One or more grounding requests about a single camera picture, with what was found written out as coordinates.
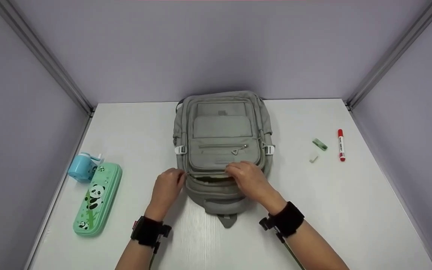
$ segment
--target green pencil case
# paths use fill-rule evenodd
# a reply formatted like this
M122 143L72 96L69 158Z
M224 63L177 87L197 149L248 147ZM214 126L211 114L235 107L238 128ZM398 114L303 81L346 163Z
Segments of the green pencil case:
M118 164L102 163L98 166L74 219L72 228L76 234L97 236L103 231L121 176L122 169Z

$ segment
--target wrist strap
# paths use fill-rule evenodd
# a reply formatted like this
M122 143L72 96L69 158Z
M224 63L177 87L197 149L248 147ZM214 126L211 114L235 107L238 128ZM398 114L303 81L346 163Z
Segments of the wrist strap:
M159 238L159 232L163 227L162 222L140 217L134 223L131 239L137 240L140 245L154 247Z
M261 219L259 225L266 231L276 227L282 237L289 237L296 233L296 230L303 224L305 216L292 202L288 202L281 212L276 215L268 214L268 217Z

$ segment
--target marker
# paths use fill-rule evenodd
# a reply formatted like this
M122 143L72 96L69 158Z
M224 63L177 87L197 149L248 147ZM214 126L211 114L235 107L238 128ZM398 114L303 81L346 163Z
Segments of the marker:
M343 140L343 130L338 129L337 136L339 140L339 160L345 161L346 157L344 156L344 140Z

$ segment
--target cable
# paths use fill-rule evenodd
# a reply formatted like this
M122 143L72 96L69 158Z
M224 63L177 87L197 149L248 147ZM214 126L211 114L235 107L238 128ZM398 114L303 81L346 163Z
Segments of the cable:
M149 262L149 269L151 269L151 265L153 265L153 261L155 260L155 255L156 254L153 253L153 256L151 256L151 261Z
M293 251L291 250L290 246L288 246L288 244L286 244L286 242L283 243L283 245L286 247L286 249L289 251L289 253L291 254L291 256L293 256L293 259L298 263L298 265L300 266L301 270L305 270L305 268L303 267L303 265L300 263L300 261L298 260L298 258L296 258L295 254L293 253Z

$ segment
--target green eraser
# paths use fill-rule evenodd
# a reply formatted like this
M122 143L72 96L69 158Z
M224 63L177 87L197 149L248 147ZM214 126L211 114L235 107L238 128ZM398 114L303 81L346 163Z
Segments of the green eraser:
M314 139L312 141L312 143L314 143L317 147L321 148L321 150L326 151L326 149L328 149L328 147L320 140L318 139Z

